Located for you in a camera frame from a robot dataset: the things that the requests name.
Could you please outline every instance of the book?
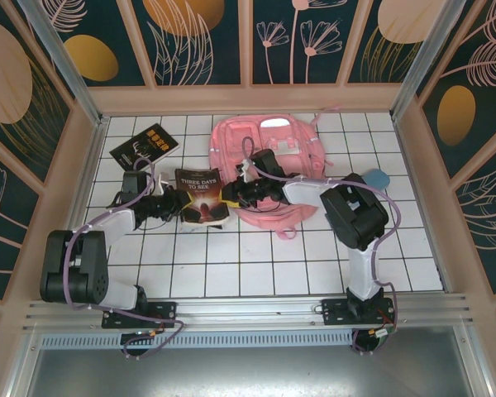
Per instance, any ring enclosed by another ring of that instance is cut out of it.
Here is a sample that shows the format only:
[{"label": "book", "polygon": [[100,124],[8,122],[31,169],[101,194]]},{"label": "book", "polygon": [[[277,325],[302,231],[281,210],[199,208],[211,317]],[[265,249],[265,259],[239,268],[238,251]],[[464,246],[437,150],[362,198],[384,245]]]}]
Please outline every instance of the book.
[{"label": "book", "polygon": [[[122,143],[110,151],[111,156],[125,170],[134,170],[134,163],[141,157],[150,162],[163,159],[169,153],[177,150],[179,143],[162,127],[156,123],[143,132]],[[148,163],[140,161],[137,170],[148,167]]]},{"label": "book", "polygon": [[230,215],[221,202],[221,176],[214,170],[174,171],[176,189],[188,193],[191,200],[181,213],[182,223],[194,226],[222,225]]}]

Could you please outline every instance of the pink backpack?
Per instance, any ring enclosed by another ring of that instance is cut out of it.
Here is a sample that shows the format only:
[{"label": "pink backpack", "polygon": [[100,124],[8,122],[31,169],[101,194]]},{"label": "pink backpack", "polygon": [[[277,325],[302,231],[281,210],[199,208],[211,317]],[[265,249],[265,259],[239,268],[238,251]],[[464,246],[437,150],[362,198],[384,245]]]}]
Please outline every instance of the pink backpack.
[{"label": "pink backpack", "polygon": [[[224,184],[234,181],[239,176],[236,165],[244,160],[242,140],[245,136],[251,136],[255,143],[254,152],[272,149],[285,174],[299,173],[322,178],[325,151],[315,132],[317,119],[309,125],[288,114],[267,114],[232,117],[219,122],[211,136],[209,164],[211,168],[219,169]],[[253,167],[249,172],[257,177]],[[295,226],[310,218],[317,208],[310,205],[279,205],[266,198],[258,202],[257,209],[238,208],[234,211],[250,225],[275,230],[279,238],[292,239],[296,236]]]}]

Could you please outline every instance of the mounting plate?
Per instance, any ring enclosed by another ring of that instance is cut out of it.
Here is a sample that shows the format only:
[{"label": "mounting plate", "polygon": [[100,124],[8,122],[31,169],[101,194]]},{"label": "mounting plate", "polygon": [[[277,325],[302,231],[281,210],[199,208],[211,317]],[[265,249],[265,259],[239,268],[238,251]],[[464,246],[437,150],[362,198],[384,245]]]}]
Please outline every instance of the mounting plate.
[{"label": "mounting plate", "polygon": [[[390,298],[378,298],[375,300],[377,309],[382,310],[389,320],[394,320],[393,301]],[[322,301],[322,316],[325,325],[360,325],[384,323],[384,319],[379,312],[371,311],[358,319],[347,308],[347,298],[324,299]]]},{"label": "mounting plate", "polygon": [[[170,320],[176,319],[176,302],[148,302],[147,317],[158,317]],[[129,329],[129,328],[147,328],[157,329],[158,323],[151,321],[138,320],[118,313],[103,312],[101,328],[104,329]],[[174,324],[165,324],[166,328],[173,328]]]}]

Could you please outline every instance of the blue object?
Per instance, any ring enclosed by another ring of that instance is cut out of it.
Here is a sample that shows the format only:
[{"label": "blue object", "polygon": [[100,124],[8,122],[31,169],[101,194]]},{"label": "blue object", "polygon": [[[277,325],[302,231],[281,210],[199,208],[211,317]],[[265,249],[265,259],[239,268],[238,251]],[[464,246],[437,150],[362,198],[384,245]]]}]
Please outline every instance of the blue object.
[{"label": "blue object", "polygon": [[362,175],[365,183],[372,188],[383,190],[389,186],[388,174],[381,170],[371,170]]}]

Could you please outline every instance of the yellow circle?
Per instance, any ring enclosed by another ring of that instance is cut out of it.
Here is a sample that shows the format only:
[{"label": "yellow circle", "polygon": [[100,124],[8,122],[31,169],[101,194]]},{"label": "yellow circle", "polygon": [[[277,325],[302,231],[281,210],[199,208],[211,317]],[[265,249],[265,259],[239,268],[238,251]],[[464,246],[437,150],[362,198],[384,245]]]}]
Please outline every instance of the yellow circle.
[{"label": "yellow circle", "polygon": [[116,77],[116,56],[99,39],[77,35],[65,41],[64,47],[83,77],[94,81],[107,81]]},{"label": "yellow circle", "polygon": [[379,30],[393,43],[412,44],[427,38],[445,0],[383,0]]},{"label": "yellow circle", "polygon": [[21,44],[0,25],[0,122],[12,124],[26,114],[33,79],[30,60]]},{"label": "yellow circle", "polygon": [[198,30],[189,29],[191,13],[195,20],[200,15],[209,31],[219,24],[224,15],[224,0],[143,0],[143,5],[156,25],[176,36],[198,34]]},{"label": "yellow circle", "polygon": [[470,90],[461,85],[445,92],[437,112],[439,137],[448,146],[455,146],[469,133],[476,114],[476,101]]}]

